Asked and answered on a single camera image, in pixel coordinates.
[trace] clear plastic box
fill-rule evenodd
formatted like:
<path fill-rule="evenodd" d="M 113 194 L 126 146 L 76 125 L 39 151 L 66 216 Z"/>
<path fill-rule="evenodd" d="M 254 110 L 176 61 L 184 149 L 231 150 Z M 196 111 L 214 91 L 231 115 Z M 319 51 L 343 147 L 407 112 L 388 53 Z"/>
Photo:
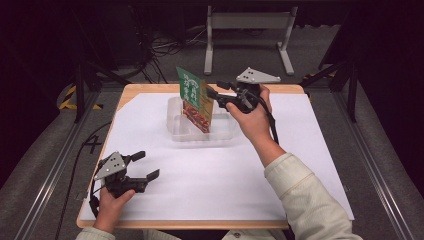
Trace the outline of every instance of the clear plastic box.
<path fill-rule="evenodd" d="M 236 120 L 216 101 L 212 111 L 210 133 L 203 133 L 186 116 L 182 115 L 183 101 L 180 97 L 168 100 L 167 128 L 175 142 L 229 140 L 233 137 Z"/>

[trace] snack package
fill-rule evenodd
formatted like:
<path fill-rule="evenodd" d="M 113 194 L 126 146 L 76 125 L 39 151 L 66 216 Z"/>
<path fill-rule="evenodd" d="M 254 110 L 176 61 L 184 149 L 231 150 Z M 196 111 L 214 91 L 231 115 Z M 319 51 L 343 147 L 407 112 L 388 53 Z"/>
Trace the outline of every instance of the snack package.
<path fill-rule="evenodd" d="M 180 80 L 180 96 L 183 100 L 182 114 L 203 133 L 210 133 L 213 99 L 207 96 L 210 86 L 190 72 L 177 67 Z"/>

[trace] hand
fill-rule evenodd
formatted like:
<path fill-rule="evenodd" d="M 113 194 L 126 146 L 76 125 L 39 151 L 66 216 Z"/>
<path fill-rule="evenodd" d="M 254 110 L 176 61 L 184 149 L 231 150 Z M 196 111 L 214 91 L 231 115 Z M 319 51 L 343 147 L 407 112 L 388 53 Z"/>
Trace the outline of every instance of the hand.
<path fill-rule="evenodd" d="M 264 85 L 260 85 L 260 96 L 267 104 L 269 111 L 272 111 L 272 107 L 269 101 L 269 89 Z M 266 115 L 265 109 L 261 104 L 252 112 L 245 114 L 242 113 L 237 106 L 233 103 L 227 103 L 226 105 L 230 114 L 240 124 L 240 128 L 244 135 L 252 142 L 262 141 L 264 139 L 272 139 L 269 132 L 269 120 Z"/>
<path fill-rule="evenodd" d="M 134 190 L 128 190 L 119 198 L 115 198 L 107 188 L 100 190 L 99 215 L 93 227 L 112 233 L 121 216 L 122 208 L 135 194 Z"/>
<path fill-rule="evenodd" d="M 272 108 L 269 101 L 270 91 L 263 85 L 260 85 L 260 89 L 260 96 L 265 101 L 268 110 L 271 112 Z M 264 167 L 268 166 L 276 158 L 286 153 L 285 150 L 272 139 L 269 129 L 269 119 L 261 104 L 258 104 L 255 110 L 248 114 L 242 113 L 237 106 L 232 103 L 227 103 L 226 107 L 230 114 L 240 124 L 241 130 L 252 143 Z"/>

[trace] sleeve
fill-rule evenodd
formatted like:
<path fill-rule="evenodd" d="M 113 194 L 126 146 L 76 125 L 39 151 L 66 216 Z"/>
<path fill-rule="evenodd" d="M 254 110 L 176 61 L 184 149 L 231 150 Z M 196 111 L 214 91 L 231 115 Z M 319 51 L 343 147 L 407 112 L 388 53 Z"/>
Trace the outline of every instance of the sleeve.
<path fill-rule="evenodd" d="M 265 168 L 287 213 L 296 239 L 362 239 L 352 222 L 315 174 L 296 156 L 286 153 Z"/>
<path fill-rule="evenodd" d="M 77 236 L 76 240 L 115 240 L 115 236 L 110 233 L 104 232 L 97 228 L 89 227 L 84 228 Z"/>

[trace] person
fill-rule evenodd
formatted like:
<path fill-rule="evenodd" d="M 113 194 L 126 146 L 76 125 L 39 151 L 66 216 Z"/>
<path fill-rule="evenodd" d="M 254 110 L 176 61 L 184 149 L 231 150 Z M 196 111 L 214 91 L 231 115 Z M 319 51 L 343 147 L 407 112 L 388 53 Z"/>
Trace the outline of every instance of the person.
<path fill-rule="evenodd" d="M 271 111 L 270 91 L 263 85 L 260 89 L 260 96 Z M 299 158 L 274 142 L 266 111 L 261 105 L 249 114 L 240 112 L 232 103 L 227 103 L 226 107 L 255 148 L 265 168 L 265 177 L 281 200 L 296 239 L 362 239 L 352 233 L 352 222 L 346 211 L 314 173 Z M 77 239 L 114 239 L 114 225 L 122 207 L 133 195 L 134 192 L 130 190 L 114 199 L 106 189 L 102 189 L 99 216 L 94 226 L 83 229 Z M 224 239 L 275 239 L 275 235 L 267 231 L 241 232 L 244 234 L 235 235 L 234 231 L 230 231 Z M 144 236 L 146 240 L 178 239 L 154 230 L 145 231 Z"/>

